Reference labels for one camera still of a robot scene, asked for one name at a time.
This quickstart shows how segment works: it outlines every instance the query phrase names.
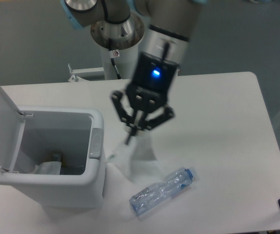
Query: metal bracket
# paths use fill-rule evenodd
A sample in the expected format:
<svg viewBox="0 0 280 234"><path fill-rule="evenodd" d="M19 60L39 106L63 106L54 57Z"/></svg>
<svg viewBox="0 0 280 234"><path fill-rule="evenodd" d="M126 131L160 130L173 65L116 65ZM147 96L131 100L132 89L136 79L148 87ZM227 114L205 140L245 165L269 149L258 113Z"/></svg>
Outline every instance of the metal bracket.
<svg viewBox="0 0 280 234"><path fill-rule="evenodd" d="M103 76L104 68L96 67L96 68L87 68L87 69L76 69L73 70L71 65L68 64L68 69L71 77L69 78L69 82L80 82L80 81L88 81L81 77L94 77L94 76Z"/></svg>

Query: blue led light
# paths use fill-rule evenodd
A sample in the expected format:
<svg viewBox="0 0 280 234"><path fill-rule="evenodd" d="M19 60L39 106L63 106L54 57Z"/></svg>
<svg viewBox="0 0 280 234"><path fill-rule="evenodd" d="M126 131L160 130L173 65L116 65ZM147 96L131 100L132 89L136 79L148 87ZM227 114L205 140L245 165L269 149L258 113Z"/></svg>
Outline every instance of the blue led light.
<svg viewBox="0 0 280 234"><path fill-rule="evenodd" d="M154 70L153 72L154 72L154 74L155 74L155 75L157 75L157 76L159 76L159 75L160 75L160 72L159 72L159 71L157 71L157 70Z"/></svg>
<svg viewBox="0 0 280 234"><path fill-rule="evenodd" d="M153 72L151 73L151 76L152 76L153 78L159 78L159 77L160 77L160 69L159 69L159 68L155 68L155 69L153 70Z"/></svg>

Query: trash bin lid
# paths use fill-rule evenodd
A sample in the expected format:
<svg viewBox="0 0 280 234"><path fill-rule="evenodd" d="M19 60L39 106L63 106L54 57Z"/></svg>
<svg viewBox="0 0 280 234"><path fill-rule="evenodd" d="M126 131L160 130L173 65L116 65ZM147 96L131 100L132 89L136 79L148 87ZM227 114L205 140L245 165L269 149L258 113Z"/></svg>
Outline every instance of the trash bin lid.
<svg viewBox="0 0 280 234"><path fill-rule="evenodd" d="M13 170L25 126L24 116L0 87L0 171Z"/></svg>

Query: plastic water bottle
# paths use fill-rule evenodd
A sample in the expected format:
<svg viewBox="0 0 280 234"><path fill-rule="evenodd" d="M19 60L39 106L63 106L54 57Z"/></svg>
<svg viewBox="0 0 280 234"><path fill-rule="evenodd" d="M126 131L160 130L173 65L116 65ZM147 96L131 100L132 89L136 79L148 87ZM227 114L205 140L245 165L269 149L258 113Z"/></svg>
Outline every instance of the plastic water bottle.
<svg viewBox="0 0 280 234"><path fill-rule="evenodd" d="M154 183L134 195L130 200L135 212L143 214L160 202L176 195L193 182L192 169L181 167L166 177L165 183Z"/></svg>

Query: white trash bin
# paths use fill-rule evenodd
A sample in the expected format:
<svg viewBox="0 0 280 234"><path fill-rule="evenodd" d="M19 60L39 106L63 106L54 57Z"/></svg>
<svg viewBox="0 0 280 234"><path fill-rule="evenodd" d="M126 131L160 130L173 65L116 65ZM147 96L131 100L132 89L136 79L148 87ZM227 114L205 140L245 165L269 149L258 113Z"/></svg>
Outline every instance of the white trash bin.
<svg viewBox="0 0 280 234"><path fill-rule="evenodd" d="M106 168L103 133L103 117L95 109L18 108L0 87L0 184L45 206L98 207ZM54 153L69 167L85 165L84 173L30 174L36 165L53 161Z"/></svg>

